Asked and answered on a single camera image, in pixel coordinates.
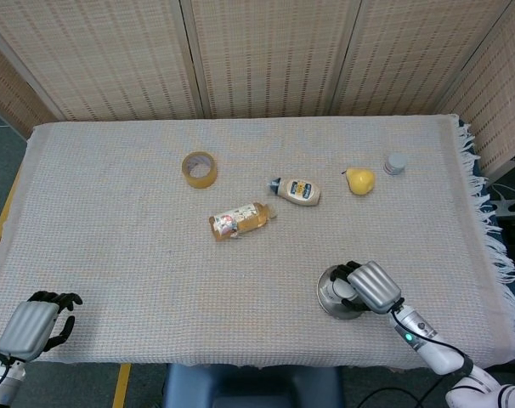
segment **woven cloth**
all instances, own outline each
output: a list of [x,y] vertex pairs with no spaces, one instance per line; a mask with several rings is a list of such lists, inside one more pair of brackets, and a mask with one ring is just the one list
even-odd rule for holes
[[[71,338],[41,360],[423,366],[386,316],[335,320],[317,301],[329,266],[375,260],[444,339],[482,366],[506,362],[515,310],[466,142],[453,115],[37,127],[0,244],[0,336],[33,292],[76,292]],[[182,176],[193,150],[218,163],[208,189]],[[399,176],[382,169],[393,151],[408,157]],[[348,191],[347,166],[375,172],[369,195]],[[267,192],[288,176],[317,183],[320,204]],[[216,242],[208,217],[254,201],[277,219]]]

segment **floor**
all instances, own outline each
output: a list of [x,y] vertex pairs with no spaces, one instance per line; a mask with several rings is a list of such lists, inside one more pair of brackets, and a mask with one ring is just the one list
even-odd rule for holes
[[[0,128],[0,212],[8,191],[14,181],[22,157],[25,141],[9,128]],[[506,184],[515,185],[515,175],[506,179]],[[505,197],[513,197],[502,191]],[[28,376],[15,401],[14,408],[64,407],[90,408],[112,406],[119,365],[32,363],[28,365]],[[161,389],[166,375],[164,365],[133,365],[127,387],[125,406],[128,408],[150,408],[161,401]],[[386,368],[344,368],[346,406],[355,407],[372,391],[382,387],[401,387],[421,397],[439,378],[430,370],[419,369],[393,372]],[[495,374],[503,383],[514,383],[513,374]],[[426,408],[445,408],[445,392],[458,381],[446,377],[426,398]],[[411,407],[414,402],[399,392],[385,391],[374,396],[364,407]]]

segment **tablecloth fringe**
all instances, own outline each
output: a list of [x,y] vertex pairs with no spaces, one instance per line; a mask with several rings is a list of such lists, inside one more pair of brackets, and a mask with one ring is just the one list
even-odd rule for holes
[[512,311],[512,323],[515,331],[515,296],[511,289],[507,286],[508,283],[515,281],[515,265],[514,262],[507,256],[507,249],[501,241],[498,241],[490,233],[500,234],[501,228],[493,225],[491,218],[495,216],[495,211],[490,205],[490,195],[483,195],[483,187],[486,183],[485,177],[475,176],[473,168],[475,161],[480,158],[473,154],[474,136],[469,133],[470,125],[463,125],[459,127],[459,151],[461,154],[461,163],[467,175],[467,182],[469,184],[469,192],[473,197],[473,206],[477,219],[481,221],[485,238],[484,244],[488,248],[490,260],[496,267],[496,280],[501,285],[503,291],[502,295],[507,302],[507,307]]

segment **packing tape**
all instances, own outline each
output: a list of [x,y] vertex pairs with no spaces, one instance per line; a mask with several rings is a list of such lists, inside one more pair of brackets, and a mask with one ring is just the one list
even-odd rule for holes
[[[209,172],[203,177],[193,177],[190,173],[195,166],[204,164],[210,168]],[[186,178],[186,181],[194,189],[205,189],[216,181],[218,176],[218,168],[214,158],[205,151],[194,151],[189,153],[182,161],[182,174]]]

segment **yellow pear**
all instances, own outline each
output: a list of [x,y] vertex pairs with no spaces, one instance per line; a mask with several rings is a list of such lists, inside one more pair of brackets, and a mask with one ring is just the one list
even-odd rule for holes
[[375,187],[375,174],[368,168],[347,168],[346,180],[351,191],[358,196],[364,196]]

